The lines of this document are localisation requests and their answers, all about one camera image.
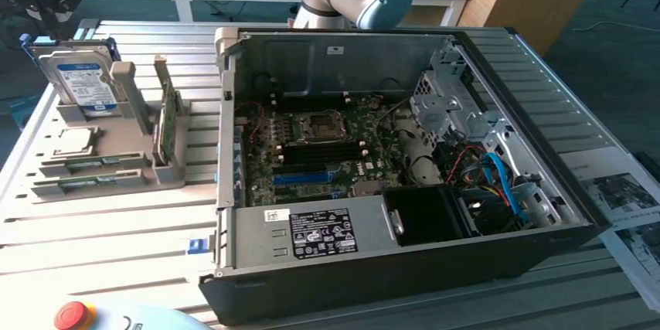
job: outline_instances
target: metal table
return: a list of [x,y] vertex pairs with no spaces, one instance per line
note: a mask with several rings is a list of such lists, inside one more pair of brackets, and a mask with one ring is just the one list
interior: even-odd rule
[[[0,173],[0,287],[38,288],[127,300],[190,313],[223,328],[190,277],[211,254],[187,257],[191,235],[217,223],[217,143],[221,81],[218,23],[102,22],[81,38],[113,35],[138,65],[147,100],[159,100],[154,56],[169,56],[175,86],[193,101],[183,189],[33,206],[25,181],[59,125],[49,87]],[[539,57],[506,29],[465,29],[561,152],[618,145]],[[287,318],[249,328],[658,328],[651,312],[603,244],[550,258],[523,277]]]

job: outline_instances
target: blue ram slot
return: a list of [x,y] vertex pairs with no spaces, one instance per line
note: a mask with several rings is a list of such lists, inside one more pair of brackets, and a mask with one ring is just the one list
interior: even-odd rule
[[302,183],[330,183],[334,172],[314,172],[307,174],[278,174],[273,179],[274,185],[297,185]]

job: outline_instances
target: motherboard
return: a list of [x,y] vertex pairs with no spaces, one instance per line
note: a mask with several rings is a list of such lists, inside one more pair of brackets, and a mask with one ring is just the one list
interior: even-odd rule
[[402,185],[397,138],[377,129],[390,107],[377,95],[239,103],[246,206],[373,196]]

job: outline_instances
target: red button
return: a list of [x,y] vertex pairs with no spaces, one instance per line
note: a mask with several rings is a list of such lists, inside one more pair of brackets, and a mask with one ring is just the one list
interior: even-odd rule
[[58,330],[78,329],[90,316],[90,310],[79,301],[65,304],[55,316],[55,327]]

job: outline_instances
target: floor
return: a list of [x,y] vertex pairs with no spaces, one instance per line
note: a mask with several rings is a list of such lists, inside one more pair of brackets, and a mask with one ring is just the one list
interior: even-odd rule
[[[660,12],[654,12],[658,0],[631,0],[623,9],[619,7],[622,2],[586,0],[546,60],[625,145],[633,151],[649,152],[660,161],[660,147],[657,146],[660,142],[660,121],[657,120],[660,117],[660,32],[621,26],[601,26],[590,32],[571,31],[599,21],[660,26]],[[261,6],[215,2],[214,7],[225,14],[213,15],[215,9],[210,4],[195,2],[195,19],[286,22],[291,17],[290,5],[265,3]],[[177,21],[175,5],[158,0],[85,0],[73,23],[87,18]],[[37,31],[35,25],[22,19],[11,21],[13,28],[2,30],[6,43],[0,45],[0,82],[5,85],[0,93],[0,164],[5,164],[21,135],[9,117],[9,98],[41,94],[47,83],[26,54],[7,48],[25,30]]]

